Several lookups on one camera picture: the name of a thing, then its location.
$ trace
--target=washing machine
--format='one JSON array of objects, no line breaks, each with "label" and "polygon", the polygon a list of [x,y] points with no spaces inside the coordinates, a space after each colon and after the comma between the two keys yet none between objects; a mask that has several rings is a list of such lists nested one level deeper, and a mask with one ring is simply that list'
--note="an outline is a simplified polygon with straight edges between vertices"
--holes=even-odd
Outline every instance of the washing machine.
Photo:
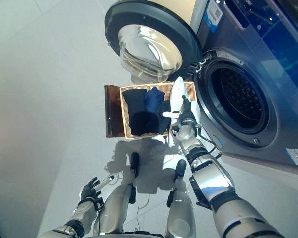
[{"label": "washing machine", "polygon": [[105,35],[135,77],[193,80],[224,154],[298,166],[298,0],[124,0]]}]

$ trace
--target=folded clothes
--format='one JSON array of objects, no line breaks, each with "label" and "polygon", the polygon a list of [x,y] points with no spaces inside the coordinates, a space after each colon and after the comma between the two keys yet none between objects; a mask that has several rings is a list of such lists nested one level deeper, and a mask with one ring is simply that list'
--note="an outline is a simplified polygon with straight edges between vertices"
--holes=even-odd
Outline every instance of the folded clothes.
[{"label": "folded clothes", "polygon": [[147,127],[152,133],[163,134],[171,123],[171,118],[164,117],[163,112],[170,111],[170,101],[163,101],[151,116]]},{"label": "folded clothes", "polygon": [[146,105],[144,100],[146,92],[146,89],[130,89],[123,92],[124,99],[128,106],[129,118],[137,112],[146,111]]},{"label": "folded clothes", "polygon": [[164,93],[157,88],[146,91],[146,89],[131,89],[123,92],[124,99],[128,106],[129,124],[132,135],[145,133],[163,134],[169,127],[171,119],[162,116],[165,111],[170,111],[170,101],[163,101]]},{"label": "folded clothes", "polygon": [[145,93],[145,106],[147,112],[154,113],[157,107],[162,103],[164,92],[161,92],[154,87]]}]

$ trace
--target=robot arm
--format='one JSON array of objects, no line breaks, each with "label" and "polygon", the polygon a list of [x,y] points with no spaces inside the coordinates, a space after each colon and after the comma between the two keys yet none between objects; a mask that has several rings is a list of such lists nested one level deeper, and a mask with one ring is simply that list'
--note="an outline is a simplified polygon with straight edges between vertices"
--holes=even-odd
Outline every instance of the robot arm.
[{"label": "robot arm", "polygon": [[197,204],[212,210],[220,237],[282,238],[250,203],[236,194],[229,173],[197,139],[199,125],[189,112],[189,105],[184,98],[180,125],[174,129],[175,139],[191,166],[190,184],[199,201]]},{"label": "robot arm", "polygon": [[81,201],[69,221],[63,226],[42,234],[40,238],[81,238],[89,233],[97,212],[104,208],[103,199],[98,198],[101,194],[100,190],[113,179],[114,176],[110,176],[101,183],[97,177],[93,178],[83,188],[80,195]]}]

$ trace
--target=gray floor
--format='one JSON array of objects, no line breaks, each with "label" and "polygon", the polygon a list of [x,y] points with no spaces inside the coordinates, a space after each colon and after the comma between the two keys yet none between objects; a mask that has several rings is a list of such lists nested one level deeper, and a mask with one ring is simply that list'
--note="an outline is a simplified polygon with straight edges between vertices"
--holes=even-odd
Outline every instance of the gray floor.
[{"label": "gray floor", "polygon": [[[103,189],[106,198],[121,183],[133,151],[141,155],[138,194],[124,228],[164,233],[170,180],[182,156],[158,140],[105,138],[103,87],[131,84],[104,36],[105,12],[113,2],[0,0],[3,238],[32,238],[62,225],[85,183],[116,173],[117,183]],[[225,167],[240,196],[286,237],[298,238],[298,192]],[[189,193],[195,201],[191,188]],[[194,209],[198,237],[217,237],[211,212]]]}]

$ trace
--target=wire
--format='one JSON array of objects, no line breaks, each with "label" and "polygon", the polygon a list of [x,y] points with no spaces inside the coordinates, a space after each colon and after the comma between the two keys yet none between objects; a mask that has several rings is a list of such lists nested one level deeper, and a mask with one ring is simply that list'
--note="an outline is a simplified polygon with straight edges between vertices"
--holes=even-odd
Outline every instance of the wire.
[{"label": "wire", "polygon": [[98,235],[100,235],[100,212],[98,212],[98,215],[99,215],[99,226],[98,226]]},{"label": "wire", "polygon": [[140,231],[140,226],[139,226],[139,221],[138,221],[138,212],[139,212],[139,209],[145,208],[148,205],[148,203],[149,203],[149,199],[150,199],[150,194],[148,194],[148,200],[147,200],[146,204],[144,206],[142,206],[142,207],[138,207],[137,208],[136,220],[137,220],[137,224],[138,224],[138,231]]},{"label": "wire", "polygon": [[212,150],[210,150],[210,151],[208,152],[209,154],[211,154],[211,153],[217,148],[217,145],[216,145],[213,141],[211,141],[211,140],[205,138],[204,136],[202,136],[202,135],[201,135],[201,131],[202,131],[202,128],[200,127],[200,128],[198,129],[198,134],[199,134],[199,136],[201,137],[201,139],[203,139],[203,140],[205,140],[206,142],[211,143],[211,144],[213,145]]}]

